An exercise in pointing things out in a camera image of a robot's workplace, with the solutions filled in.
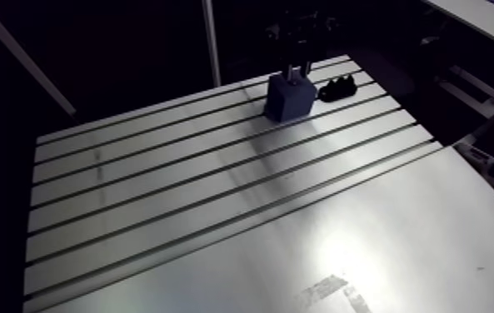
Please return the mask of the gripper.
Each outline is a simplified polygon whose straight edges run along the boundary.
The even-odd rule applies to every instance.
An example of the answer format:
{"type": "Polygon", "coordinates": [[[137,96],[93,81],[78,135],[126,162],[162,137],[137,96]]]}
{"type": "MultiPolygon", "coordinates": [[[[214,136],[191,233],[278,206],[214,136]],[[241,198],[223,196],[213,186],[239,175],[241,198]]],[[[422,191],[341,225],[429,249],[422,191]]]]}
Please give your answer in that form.
{"type": "Polygon", "coordinates": [[[318,10],[285,11],[276,22],[266,27],[266,45],[271,59],[280,67],[291,66],[291,84],[307,78],[318,50],[338,30],[339,19],[318,10]]]}

